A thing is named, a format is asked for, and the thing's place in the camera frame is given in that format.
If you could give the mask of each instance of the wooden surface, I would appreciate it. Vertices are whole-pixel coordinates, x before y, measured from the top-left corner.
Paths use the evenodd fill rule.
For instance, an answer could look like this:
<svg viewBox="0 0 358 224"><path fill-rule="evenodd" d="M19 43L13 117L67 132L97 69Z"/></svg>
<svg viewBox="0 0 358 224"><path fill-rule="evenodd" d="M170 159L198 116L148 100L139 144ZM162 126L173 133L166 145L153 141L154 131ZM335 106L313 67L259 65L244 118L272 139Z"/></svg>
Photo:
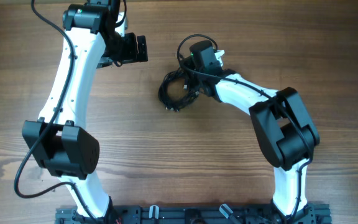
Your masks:
<svg viewBox="0 0 358 224"><path fill-rule="evenodd" d="M57 24L67 4L38 6ZM309 201L329 203L334 223L358 223L358 1L130 2L129 31L146 35L149 62L97 70L88 131L99 140L98 174L116 205L268 203L273 169L249 117L200 97L166 111L157 90L177 68L175 51L194 33L226 51L224 66L258 85L291 86L313 118L321 144L307 175ZM28 5L0 6L0 223L51 223L74 205L61 187L32 200L13 192L28 150L21 136L46 102L62 37ZM23 192L57 179L28 163Z"/></svg>

